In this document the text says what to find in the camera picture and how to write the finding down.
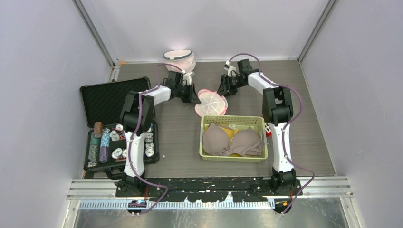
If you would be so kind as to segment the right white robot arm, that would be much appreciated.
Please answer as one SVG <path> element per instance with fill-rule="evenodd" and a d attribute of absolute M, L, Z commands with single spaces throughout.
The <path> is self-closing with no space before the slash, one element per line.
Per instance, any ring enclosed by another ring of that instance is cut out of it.
<path fill-rule="evenodd" d="M 219 95 L 230 96 L 237 93 L 238 88 L 250 86 L 262 94 L 262 116 L 271 130 L 274 162 L 270 187 L 278 195 L 285 194 L 297 182 L 292 159 L 288 154 L 289 121 L 294 110 L 291 91 L 264 76 L 259 69 L 253 69 L 248 59 L 237 63 L 237 67 L 227 61 L 224 65 L 226 74 L 221 76 L 217 90 Z"/>

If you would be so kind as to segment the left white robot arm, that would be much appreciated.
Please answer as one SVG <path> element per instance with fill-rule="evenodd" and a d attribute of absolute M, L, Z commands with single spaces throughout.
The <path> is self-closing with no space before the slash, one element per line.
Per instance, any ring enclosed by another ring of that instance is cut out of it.
<path fill-rule="evenodd" d="M 154 107 L 174 98 L 183 103 L 200 104 L 195 85 L 192 82 L 194 72 L 170 71 L 163 83 L 141 92 L 128 92 L 120 116 L 126 138 L 126 165 L 122 180 L 127 190 L 135 197 L 145 193 L 147 185 L 144 179 L 145 137 L 154 119 Z"/>

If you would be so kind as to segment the white pink-zipper laundry bag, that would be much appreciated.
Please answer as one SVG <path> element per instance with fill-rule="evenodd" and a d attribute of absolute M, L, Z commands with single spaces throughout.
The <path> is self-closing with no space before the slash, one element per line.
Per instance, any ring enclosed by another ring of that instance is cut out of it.
<path fill-rule="evenodd" d="M 225 115 L 228 109 L 228 102 L 224 96 L 217 92 L 201 89 L 197 93 L 201 104 L 195 105 L 195 112 L 198 116 L 205 115 Z"/>

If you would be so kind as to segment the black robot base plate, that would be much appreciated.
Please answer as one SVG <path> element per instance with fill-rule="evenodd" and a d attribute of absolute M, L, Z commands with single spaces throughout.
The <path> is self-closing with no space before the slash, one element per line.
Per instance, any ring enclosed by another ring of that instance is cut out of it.
<path fill-rule="evenodd" d="M 263 202 L 265 196 L 280 196 L 290 199 L 302 184 L 275 188 L 270 177 L 198 177 L 198 178 L 148 178 L 131 187 L 124 181 L 116 181 L 117 197 L 140 197 L 156 202 L 201 201 L 223 202 L 232 197 L 235 202 Z"/>

